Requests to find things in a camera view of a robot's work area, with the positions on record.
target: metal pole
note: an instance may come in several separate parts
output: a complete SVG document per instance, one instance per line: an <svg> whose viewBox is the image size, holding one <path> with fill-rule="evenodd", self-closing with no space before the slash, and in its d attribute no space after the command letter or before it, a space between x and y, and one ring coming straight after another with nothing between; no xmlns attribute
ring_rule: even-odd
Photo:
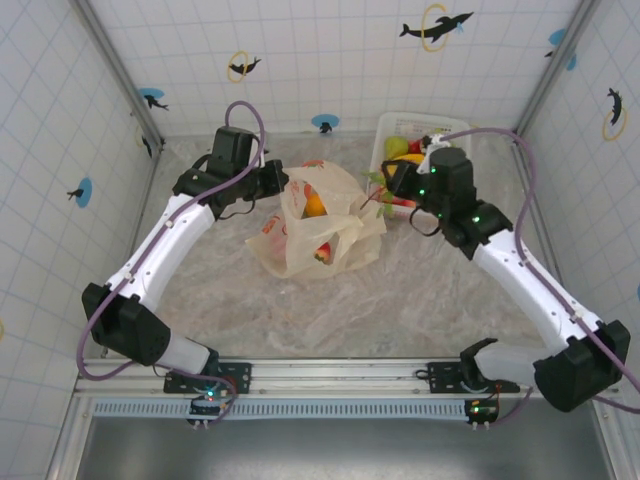
<svg viewBox="0 0 640 480"><path fill-rule="evenodd" d="M531 99L518 122L516 127L518 135L524 136L528 133L528 130L531 128L538 112L549 96L551 89L564 71L567 63L569 63L572 55L575 53L578 40L589 25L589 22L593 18L593 14L601 3L602 0L583 0L578 5L576 14L569 23L562 42L560 42L560 45L558 45L558 48L556 48L553 53L549 67L544 72L544 75L536 86L536 89L534 90L533 95L531 96Z"/></svg>
<svg viewBox="0 0 640 480"><path fill-rule="evenodd" d="M142 101L138 90L135 88L133 80L129 76L122 60L118 56L115 48L111 44L107 32L100 23L93 6L89 0L69 0L72 8L80 17L84 27L98 49L109 71L113 74L114 79L122 94L127 99L133 115L135 115L144 138L159 152L162 147L162 135L158 126L153 121L149 109Z"/></svg>

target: plastic bag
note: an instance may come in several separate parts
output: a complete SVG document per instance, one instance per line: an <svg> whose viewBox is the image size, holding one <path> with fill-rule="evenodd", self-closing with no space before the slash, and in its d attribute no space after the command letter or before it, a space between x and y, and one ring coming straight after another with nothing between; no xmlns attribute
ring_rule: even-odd
<svg viewBox="0 0 640 480"><path fill-rule="evenodd" d="M378 216L377 202L360 208L367 196L355 178L323 160L284 172L289 182L280 195L282 209L257 236L247 240L251 252L271 274L279 278L328 278L378 259L380 236L387 229ZM303 218L311 189L320 196L327 214ZM315 253L327 242L330 255L325 264Z"/></svg>

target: metal vent grille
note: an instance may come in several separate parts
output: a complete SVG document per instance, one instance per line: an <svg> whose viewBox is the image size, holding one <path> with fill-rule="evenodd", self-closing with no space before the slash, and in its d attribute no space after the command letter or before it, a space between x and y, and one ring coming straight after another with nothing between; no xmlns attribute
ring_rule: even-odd
<svg viewBox="0 0 640 480"><path fill-rule="evenodd" d="M98 417L190 418L211 417L189 414L185 399L108 399L96 401ZM424 418L466 420L464 400L429 399L239 399L229 420L293 418Z"/></svg>

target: red fruit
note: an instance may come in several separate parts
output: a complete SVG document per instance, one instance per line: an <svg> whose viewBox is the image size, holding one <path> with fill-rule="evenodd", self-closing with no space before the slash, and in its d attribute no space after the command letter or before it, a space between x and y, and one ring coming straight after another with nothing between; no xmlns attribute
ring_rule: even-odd
<svg viewBox="0 0 640 480"><path fill-rule="evenodd" d="M409 153L422 153L420 150L422 140L416 140L415 142L409 142Z"/></svg>
<svg viewBox="0 0 640 480"><path fill-rule="evenodd" d="M316 253L314 255L314 258L316 260L324 263L325 265L329 263L330 257L331 257L331 246L329 245L329 242L320 246L320 248L316 250Z"/></svg>

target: cable clip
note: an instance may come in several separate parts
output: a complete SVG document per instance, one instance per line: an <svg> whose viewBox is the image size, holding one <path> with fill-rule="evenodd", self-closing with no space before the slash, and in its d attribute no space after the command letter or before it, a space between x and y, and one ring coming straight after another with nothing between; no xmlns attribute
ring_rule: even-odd
<svg viewBox="0 0 640 480"><path fill-rule="evenodd" d="M451 144L449 142L445 142L440 140L442 138L442 134L436 133L431 137L431 143L427 146L427 152L424 154L424 160L418 167L418 173L420 175L424 175L425 173L429 173L431 171L431 162L430 157L436 150L441 148L450 147Z"/></svg>

